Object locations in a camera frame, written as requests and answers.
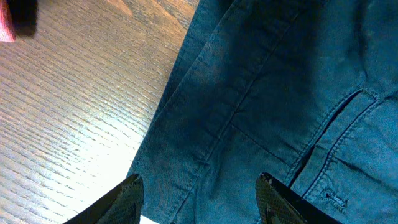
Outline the navy blue shorts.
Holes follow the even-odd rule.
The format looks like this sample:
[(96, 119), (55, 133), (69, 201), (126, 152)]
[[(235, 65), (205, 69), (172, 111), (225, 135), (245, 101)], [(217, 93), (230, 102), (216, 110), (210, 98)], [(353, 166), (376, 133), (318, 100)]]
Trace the navy blue shorts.
[(157, 223), (259, 223), (267, 172), (397, 222), (397, 0), (201, 0), (130, 174)]

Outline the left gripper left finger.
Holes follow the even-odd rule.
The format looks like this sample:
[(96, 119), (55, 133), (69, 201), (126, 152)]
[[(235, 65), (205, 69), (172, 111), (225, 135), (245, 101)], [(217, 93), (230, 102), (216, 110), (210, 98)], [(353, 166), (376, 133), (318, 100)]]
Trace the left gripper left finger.
[(133, 174), (65, 224), (139, 224), (143, 204), (142, 177)]

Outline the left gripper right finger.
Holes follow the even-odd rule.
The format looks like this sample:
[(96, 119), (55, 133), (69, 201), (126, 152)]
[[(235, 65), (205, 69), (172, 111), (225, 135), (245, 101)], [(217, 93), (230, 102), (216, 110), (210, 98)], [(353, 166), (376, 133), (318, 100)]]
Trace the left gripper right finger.
[(256, 180), (256, 201), (262, 224), (339, 224), (267, 172)]

